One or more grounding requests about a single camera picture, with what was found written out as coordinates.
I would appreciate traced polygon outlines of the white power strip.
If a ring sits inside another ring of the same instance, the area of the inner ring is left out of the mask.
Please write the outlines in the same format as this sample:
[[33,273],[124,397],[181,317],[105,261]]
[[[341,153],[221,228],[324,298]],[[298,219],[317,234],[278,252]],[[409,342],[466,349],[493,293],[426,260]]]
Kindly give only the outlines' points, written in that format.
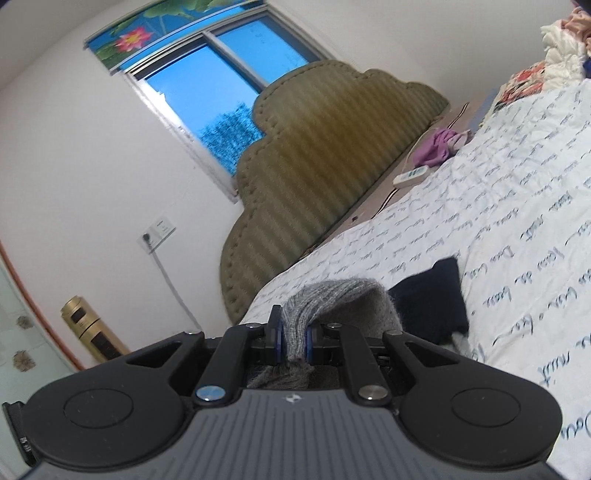
[[415,168],[405,173],[401,173],[397,177],[394,177],[393,187],[402,189],[417,185],[428,178],[430,173],[431,169],[427,165]]

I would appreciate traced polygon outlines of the grey sweater navy sleeves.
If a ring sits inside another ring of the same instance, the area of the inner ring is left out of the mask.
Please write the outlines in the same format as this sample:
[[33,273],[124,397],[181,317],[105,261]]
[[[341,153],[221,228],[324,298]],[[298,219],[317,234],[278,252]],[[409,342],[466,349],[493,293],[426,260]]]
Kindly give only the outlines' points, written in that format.
[[287,359],[249,374],[253,389],[334,389],[337,373],[314,367],[305,358],[308,326],[352,325],[363,336],[380,339],[384,332],[409,333],[469,357],[469,320],[462,295],[457,259],[442,259],[391,289],[368,278],[329,280],[308,285],[281,309]]

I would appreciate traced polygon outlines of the pile of clothes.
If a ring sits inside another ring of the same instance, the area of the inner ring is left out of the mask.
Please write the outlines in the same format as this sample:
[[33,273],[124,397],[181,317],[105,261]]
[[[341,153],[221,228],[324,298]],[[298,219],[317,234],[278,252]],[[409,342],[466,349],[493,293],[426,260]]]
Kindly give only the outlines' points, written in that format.
[[590,13],[579,3],[565,19],[540,28],[545,49],[543,90],[554,90],[587,78],[590,59]]

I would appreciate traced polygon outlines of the wooden bedside furniture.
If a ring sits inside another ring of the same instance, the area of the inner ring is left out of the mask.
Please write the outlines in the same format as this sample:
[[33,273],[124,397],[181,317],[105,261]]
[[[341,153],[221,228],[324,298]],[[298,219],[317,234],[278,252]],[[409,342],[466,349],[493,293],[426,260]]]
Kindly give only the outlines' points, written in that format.
[[66,343],[60,338],[56,331],[52,328],[48,320],[45,318],[41,309],[36,305],[35,301],[27,291],[23,281],[18,275],[13,263],[11,262],[6,249],[2,242],[0,242],[0,255],[3,265],[6,267],[8,274],[10,275],[16,289],[19,291],[24,303],[31,310],[33,315],[36,317],[39,325],[51,339],[53,344],[61,352],[61,354],[67,359],[67,361],[74,367],[76,371],[83,371],[85,366],[80,362],[76,355],[69,349]]

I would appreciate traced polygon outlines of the olive upholstered headboard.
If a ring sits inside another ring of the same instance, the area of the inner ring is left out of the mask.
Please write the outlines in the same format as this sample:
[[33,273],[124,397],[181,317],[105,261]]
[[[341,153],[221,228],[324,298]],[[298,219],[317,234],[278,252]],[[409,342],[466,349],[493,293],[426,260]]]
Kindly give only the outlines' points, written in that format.
[[379,69],[313,62],[256,98],[263,137],[238,160],[243,211],[221,251],[232,324],[259,291],[345,218],[449,106],[435,89]]

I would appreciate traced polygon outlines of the window with blue sky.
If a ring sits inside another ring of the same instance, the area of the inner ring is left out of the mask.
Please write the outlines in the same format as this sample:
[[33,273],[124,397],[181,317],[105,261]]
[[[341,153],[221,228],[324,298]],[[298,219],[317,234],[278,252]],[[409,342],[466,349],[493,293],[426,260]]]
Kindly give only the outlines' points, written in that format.
[[118,71],[235,202],[238,158],[262,135],[252,121],[256,97],[281,76],[330,56],[270,4],[242,2],[162,38]]

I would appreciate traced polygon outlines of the lotus print window blind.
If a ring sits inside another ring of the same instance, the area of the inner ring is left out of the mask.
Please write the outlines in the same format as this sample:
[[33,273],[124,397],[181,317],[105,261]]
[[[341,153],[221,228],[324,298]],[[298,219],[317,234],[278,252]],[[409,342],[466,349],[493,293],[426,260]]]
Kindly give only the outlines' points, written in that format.
[[110,72],[204,27],[262,5],[259,1],[155,1],[87,38],[84,47]]

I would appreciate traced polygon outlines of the white script-print bed sheet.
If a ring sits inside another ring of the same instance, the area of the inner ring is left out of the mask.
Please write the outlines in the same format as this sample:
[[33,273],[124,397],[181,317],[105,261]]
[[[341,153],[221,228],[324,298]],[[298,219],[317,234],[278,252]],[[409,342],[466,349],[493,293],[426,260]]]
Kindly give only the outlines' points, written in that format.
[[310,283],[353,277],[392,287],[455,257],[468,354],[559,402],[550,465],[590,475],[590,84],[520,100],[402,200],[268,282],[245,314]]

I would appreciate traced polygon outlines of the purple cloth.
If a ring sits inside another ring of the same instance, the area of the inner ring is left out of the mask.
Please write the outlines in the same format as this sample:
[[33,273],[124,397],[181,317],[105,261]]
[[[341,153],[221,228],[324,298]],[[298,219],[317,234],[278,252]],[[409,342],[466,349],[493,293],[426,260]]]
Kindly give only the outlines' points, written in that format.
[[440,166],[455,156],[472,140],[472,137],[470,130],[438,128],[413,151],[411,161],[416,168]]

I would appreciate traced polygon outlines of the floral patterned cloth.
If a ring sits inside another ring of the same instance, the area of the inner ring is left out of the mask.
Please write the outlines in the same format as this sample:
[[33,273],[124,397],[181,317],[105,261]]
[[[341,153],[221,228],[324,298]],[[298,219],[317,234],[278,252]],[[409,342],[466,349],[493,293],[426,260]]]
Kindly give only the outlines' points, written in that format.
[[522,98],[539,94],[544,86],[545,69],[546,62],[540,61],[512,75],[500,88],[494,110],[498,111]]

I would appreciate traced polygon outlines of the white wall power outlet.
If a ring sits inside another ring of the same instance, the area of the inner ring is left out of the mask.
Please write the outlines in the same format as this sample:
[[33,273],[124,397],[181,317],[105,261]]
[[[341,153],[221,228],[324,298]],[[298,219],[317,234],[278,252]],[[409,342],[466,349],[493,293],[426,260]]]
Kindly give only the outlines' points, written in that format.
[[151,255],[176,231],[176,226],[165,216],[156,219],[138,238],[142,250]]

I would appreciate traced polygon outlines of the gold cylindrical heater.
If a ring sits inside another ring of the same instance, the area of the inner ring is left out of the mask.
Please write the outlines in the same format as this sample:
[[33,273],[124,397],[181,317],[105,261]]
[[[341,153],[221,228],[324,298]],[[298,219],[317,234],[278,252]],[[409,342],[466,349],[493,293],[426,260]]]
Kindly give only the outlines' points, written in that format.
[[61,317],[97,362],[105,363],[130,353],[83,297],[68,300],[61,308]]

